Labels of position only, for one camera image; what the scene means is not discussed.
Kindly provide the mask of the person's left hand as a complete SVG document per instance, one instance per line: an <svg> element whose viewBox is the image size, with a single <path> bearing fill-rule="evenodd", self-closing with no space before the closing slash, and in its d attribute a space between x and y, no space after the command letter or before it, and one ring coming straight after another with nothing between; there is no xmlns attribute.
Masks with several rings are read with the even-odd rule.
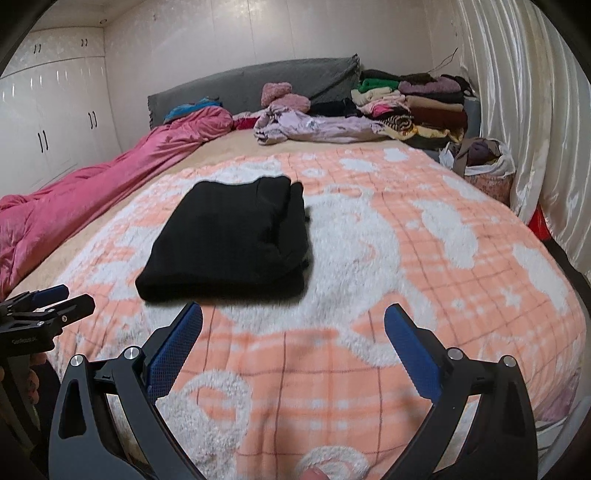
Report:
<svg viewBox="0 0 591 480"><path fill-rule="evenodd" d="M43 366L47 360L47 354L35 353L27 357L28 367L25 374L18 374L17 377L17 392L23 390L27 402L31 405L36 405L39 402L39 385L40 379L34 367ZM4 383L9 375L8 359L5 356L1 357L1 390L6 392Z"/></svg>

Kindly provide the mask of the person's right hand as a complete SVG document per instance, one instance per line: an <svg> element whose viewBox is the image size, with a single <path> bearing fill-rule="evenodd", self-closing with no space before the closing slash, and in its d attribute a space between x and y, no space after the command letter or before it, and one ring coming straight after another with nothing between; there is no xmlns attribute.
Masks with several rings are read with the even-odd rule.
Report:
<svg viewBox="0 0 591 480"><path fill-rule="evenodd" d="M298 478L300 480L329 480L329 476L317 467L305 469Z"/></svg>

